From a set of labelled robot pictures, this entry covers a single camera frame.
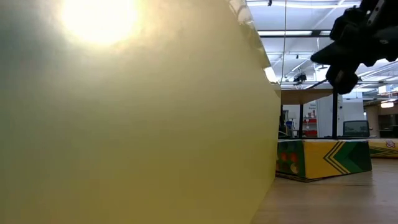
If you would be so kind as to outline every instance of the fluorescent light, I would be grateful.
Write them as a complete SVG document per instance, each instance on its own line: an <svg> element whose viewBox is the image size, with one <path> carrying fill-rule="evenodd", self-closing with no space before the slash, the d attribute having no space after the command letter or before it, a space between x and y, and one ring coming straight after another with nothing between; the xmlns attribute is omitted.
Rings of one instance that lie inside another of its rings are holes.
<svg viewBox="0 0 398 224"><path fill-rule="evenodd" d="M321 35L330 35L330 30L321 31Z"/></svg>
<svg viewBox="0 0 398 224"><path fill-rule="evenodd" d="M343 7L353 7L358 4L341 4L341 5L304 5L304 4L285 4L282 2L273 2L272 6L291 7L296 9L334 9ZM248 1L248 6L268 6L268 1Z"/></svg>
<svg viewBox="0 0 398 224"><path fill-rule="evenodd" d="M264 69L264 71L266 72L266 77L268 78L268 80L270 82L274 82L275 83L275 82L278 81L278 79L276 78L274 69L272 69L272 67L268 67L268 68Z"/></svg>
<svg viewBox="0 0 398 224"><path fill-rule="evenodd" d="M392 108L394 107L394 103L382 103L381 108Z"/></svg>
<svg viewBox="0 0 398 224"><path fill-rule="evenodd" d="M280 35L311 35L312 31L310 30L297 30L297 31L259 31L259 35L267 35L267 36L280 36Z"/></svg>
<svg viewBox="0 0 398 224"><path fill-rule="evenodd" d="M387 93L387 86L380 86L379 87L379 94Z"/></svg>

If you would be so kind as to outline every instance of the yellow translucent sheet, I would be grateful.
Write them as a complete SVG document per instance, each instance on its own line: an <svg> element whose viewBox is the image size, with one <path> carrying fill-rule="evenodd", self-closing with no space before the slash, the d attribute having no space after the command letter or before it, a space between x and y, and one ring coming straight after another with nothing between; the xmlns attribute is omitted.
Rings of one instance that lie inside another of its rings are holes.
<svg viewBox="0 0 398 224"><path fill-rule="evenodd" d="M67 1L1 4L0 223L249 223L280 110L252 26L225 0L136 0L119 38Z"/></svg>

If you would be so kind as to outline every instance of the ceiling light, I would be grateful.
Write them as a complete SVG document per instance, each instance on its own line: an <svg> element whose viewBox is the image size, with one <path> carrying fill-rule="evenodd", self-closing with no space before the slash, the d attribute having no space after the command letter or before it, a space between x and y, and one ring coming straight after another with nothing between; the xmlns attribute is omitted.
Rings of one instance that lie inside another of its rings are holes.
<svg viewBox="0 0 398 224"><path fill-rule="evenodd" d="M264 69L264 71L266 72L266 77L268 78L268 80L270 82L275 83L278 81L278 79L276 78L274 69L272 67L268 67L268 68Z"/></svg>
<svg viewBox="0 0 398 224"><path fill-rule="evenodd" d="M394 107L394 103L382 103L381 108L392 108Z"/></svg>
<svg viewBox="0 0 398 224"><path fill-rule="evenodd" d="M312 31L310 30L296 30L296 31L259 31L259 35L267 35L267 36L282 36L282 35L311 35Z"/></svg>
<svg viewBox="0 0 398 224"><path fill-rule="evenodd" d="M321 31L320 34L321 34L321 35L327 35L327 36L329 36L329 35L330 35L330 30Z"/></svg>

